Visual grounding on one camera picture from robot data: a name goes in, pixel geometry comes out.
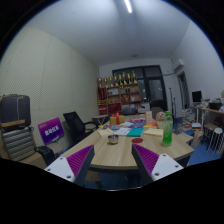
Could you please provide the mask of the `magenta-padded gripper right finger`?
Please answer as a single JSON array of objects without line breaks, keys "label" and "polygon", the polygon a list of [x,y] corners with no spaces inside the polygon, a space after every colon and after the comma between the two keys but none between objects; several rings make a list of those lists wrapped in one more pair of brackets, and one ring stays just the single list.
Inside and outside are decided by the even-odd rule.
[{"label": "magenta-padded gripper right finger", "polygon": [[132,155],[137,164],[144,185],[164,178],[182,169],[182,166],[168,154],[156,154],[153,151],[137,145],[132,145]]}]

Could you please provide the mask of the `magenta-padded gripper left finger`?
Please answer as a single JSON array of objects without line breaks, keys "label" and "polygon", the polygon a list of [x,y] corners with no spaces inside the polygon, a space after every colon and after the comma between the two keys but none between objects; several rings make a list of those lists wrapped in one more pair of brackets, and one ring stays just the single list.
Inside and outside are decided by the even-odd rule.
[{"label": "magenta-padded gripper left finger", "polygon": [[94,155],[94,146],[90,145],[67,158],[58,157],[45,171],[82,186]]}]

